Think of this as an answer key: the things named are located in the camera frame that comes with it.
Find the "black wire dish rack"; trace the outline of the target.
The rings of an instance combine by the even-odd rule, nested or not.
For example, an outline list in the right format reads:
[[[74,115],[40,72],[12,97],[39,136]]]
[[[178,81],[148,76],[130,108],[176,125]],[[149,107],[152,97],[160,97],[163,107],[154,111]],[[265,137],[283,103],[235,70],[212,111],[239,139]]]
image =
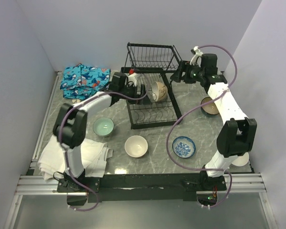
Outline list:
[[[181,57],[173,45],[127,43],[122,73],[135,72],[134,83],[139,102],[127,102],[131,129],[170,126],[181,117],[169,75],[174,73]]]

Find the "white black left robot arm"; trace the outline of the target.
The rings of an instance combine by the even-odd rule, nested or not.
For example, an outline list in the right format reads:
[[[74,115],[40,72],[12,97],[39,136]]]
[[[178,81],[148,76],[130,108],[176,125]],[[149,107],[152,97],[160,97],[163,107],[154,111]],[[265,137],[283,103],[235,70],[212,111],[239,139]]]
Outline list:
[[[65,160],[65,174],[70,176],[69,186],[79,192],[85,188],[86,180],[83,178],[81,144],[86,137],[87,120],[90,116],[113,106],[121,99],[138,102],[147,97],[149,85],[143,85],[143,91],[137,93],[137,82],[146,79],[143,73],[125,75],[115,73],[112,79],[94,94],[82,102],[70,105],[63,104],[56,118],[53,134],[63,149]]]

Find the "cream bowl with brown outside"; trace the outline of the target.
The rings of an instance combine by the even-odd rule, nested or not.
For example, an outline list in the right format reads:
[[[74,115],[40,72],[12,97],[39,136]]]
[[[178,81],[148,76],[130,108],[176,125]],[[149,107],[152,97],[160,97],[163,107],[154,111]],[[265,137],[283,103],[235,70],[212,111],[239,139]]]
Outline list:
[[[154,82],[152,84],[152,96],[155,102],[161,102],[167,98],[168,89],[162,82]]]

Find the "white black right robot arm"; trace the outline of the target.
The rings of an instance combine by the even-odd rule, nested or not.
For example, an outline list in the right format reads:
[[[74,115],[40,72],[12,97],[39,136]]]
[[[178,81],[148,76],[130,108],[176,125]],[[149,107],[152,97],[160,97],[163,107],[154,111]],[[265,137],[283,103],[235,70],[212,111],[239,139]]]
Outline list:
[[[205,175],[199,178],[200,187],[210,190],[220,177],[238,158],[252,150],[257,122],[248,118],[234,99],[226,78],[218,73],[217,55],[195,52],[191,61],[182,61],[171,77],[185,83],[199,82],[213,100],[223,121],[217,137],[217,150],[211,160],[203,166]]]

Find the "blue white patterned bowl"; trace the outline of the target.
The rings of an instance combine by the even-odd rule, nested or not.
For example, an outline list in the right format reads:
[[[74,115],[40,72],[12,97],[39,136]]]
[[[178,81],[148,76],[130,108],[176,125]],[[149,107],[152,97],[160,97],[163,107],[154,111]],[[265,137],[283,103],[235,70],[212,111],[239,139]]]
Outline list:
[[[180,158],[191,158],[196,152],[194,141],[186,136],[179,136],[173,140],[173,152]]]

